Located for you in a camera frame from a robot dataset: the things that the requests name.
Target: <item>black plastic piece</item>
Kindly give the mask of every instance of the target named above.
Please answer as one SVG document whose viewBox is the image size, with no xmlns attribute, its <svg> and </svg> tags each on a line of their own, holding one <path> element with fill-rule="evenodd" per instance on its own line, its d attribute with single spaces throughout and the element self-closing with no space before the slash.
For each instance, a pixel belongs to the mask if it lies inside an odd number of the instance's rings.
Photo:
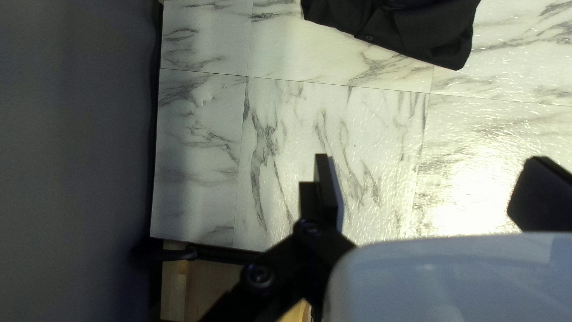
<svg viewBox="0 0 572 322">
<path fill-rule="evenodd" d="M 274 322 L 304 298 L 319 322 L 329 275 L 355 247 L 340 232 L 342 215 L 333 161 L 318 154 L 315 181 L 300 182 L 300 220 L 292 235 L 254 258 L 200 321 Z"/>
<path fill-rule="evenodd" d="M 572 175 L 545 156 L 526 160 L 507 214 L 523 231 L 572 231 Z"/>
<path fill-rule="evenodd" d="M 147 261 L 194 261 L 197 259 L 197 250 L 193 246 L 189 245 L 184 250 L 170 250 L 162 249 L 162 245 L 158 248 L 155 243 L 151 244 L 149 241 L 133 248 L 132 254 L 136 258 Z"/>
</svg>

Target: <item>white device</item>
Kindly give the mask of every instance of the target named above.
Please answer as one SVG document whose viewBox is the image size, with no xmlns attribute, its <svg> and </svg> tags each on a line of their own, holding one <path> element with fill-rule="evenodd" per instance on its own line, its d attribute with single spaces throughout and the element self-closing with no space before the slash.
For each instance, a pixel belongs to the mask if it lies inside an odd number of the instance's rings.
<svg viewBox="0 0 572 322">
<path fill-rule="evenodd" d="M 571 322 L 572 234 L 385 242 L 335 266 L 324 322 Z"/>
</svg>

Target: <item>gray wall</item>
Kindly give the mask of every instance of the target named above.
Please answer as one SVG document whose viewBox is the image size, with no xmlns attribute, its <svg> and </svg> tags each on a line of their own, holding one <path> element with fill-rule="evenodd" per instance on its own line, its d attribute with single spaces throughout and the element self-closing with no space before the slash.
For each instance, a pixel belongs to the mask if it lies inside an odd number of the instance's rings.
<svg viewBox="0 0 572 322">
<path fill-rule="evenodd" d="M 151 8 L 2 2 L 2 321 L 145 320 Z"/>
</svg>

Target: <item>black fabric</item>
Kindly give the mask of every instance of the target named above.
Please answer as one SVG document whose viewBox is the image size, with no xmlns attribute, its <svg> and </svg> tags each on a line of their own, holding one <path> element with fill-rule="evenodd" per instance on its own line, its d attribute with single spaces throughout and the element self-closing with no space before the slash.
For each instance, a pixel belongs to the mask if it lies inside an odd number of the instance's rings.
<svg viewBox="0 0 572 322">
<path fill-rule="evenodd" d="M 301 0 L 306 20 L 458 70 L 471 52 L 480 0 Z"/>
</svg>

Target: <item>marble floor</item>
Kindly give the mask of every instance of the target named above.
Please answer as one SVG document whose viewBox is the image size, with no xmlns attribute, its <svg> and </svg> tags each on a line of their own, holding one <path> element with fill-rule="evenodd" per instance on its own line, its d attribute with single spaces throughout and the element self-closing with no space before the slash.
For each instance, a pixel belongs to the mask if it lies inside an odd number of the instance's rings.
<svg viewBox="0 0 572 322">
<path fill-rule="evenodd" d="M 524 160 L 572 170 L 572 2 L 482 0 L 452 71 L 302 19 L 298 0 L 165 0 L 152 236 L 264 250 L 333 156 L 359 245 L 517 233 Z"/>
</svg>

